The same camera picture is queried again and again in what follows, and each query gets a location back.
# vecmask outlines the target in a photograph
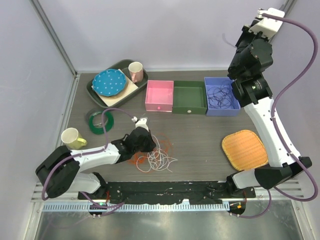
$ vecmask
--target blue box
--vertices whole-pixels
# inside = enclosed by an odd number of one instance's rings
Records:
[[[207,116],[237,116],[240,104],[236,100],[228,77],[205,77],[205,95],[208,109]]]

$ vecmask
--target blue polka dot plate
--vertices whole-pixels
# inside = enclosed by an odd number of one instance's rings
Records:
[[[108,69],[94,77],[92,86],[97,94],[112,97],[124,90],[126,83],[126,76],[121,71]]]

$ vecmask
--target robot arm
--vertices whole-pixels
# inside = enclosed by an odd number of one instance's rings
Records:
[[[147,126],[147,118],[141,118],[135,123],[131,134],[122,139],[114,140],[107,145],[85,150],[69,150],[60,146],[36,169],[35,174],[42,185],[55,165],[69,156],[74,156],[60,166],[50,178],[46,193],[49,198],[56,198],[66,192],[86,192],[90,198],[101,198],[106,193],[106,182],[100,174],[82,173],[85,170],[105,165],[118,164],[137,152],[149,153],[156,144]]]
[[[263,17],[263,13],[278,17],[285,15],[274,8],[260,9],[252,24],[242,28],[236,53],[228,68],[228,77],[235,80],[231,85],[232,92],[251,118],[266,148],[268,165],[228,176],[231,192],[255,186],[271,189],[293,178],[302,169],[291,155],[299,157],[307,168],[312,165],[309,157],[301,157],[293,146],[277,112],[274,117],[291,152],[286,151],[273,125],[271,108],[274,100],[262,72],[273,64],[272,45],[269,41],[280,29],[282,22]]]

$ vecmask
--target pink box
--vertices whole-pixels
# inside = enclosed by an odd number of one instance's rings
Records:
[[[148,80],[145,96],[147,111],[172,112],[174,81]]]

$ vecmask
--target black tray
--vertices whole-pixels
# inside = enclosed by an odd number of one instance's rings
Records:
[[[133,60],[124,59],[124,60],[121,60],[118,63],[112,65],[111,67],[109,67],[107,69],[121,69],[121,71],[131,80],[131,76],[130,76],[130,72],[128,70],[128,67],[129,67],[129,64],[131,64],[133,62],[134,62]],[[100,107],[102,107],[104,109],[109,109],[109,108],[118,108],[118,107],[120,107],[122,104],[126,103],[127,101],[132,99],[134,96],[136,96],[138,93],[140,93],[143,89],[145,89],[147,87],[148,74],[143,69],[143,79],[142,79],[142,81],[135,83],[135,85],[137,85],[138,88],[135,91],[133,91],[132,93],[130,93],[128,96],[126,96],[125,98],[121,99],[116,104],[113,104],[112,106],[107,106],[104,103],[104,101],[102,101],[101,98],[98,96],[98,94],[96,94],[96,92],[92,89],[93,80],[94,79],[89,81],[87,83],[87,85],[86,85],[87,93],[89,94],[90,98],[92,98],[92,100],[96,104],[98,104]]]

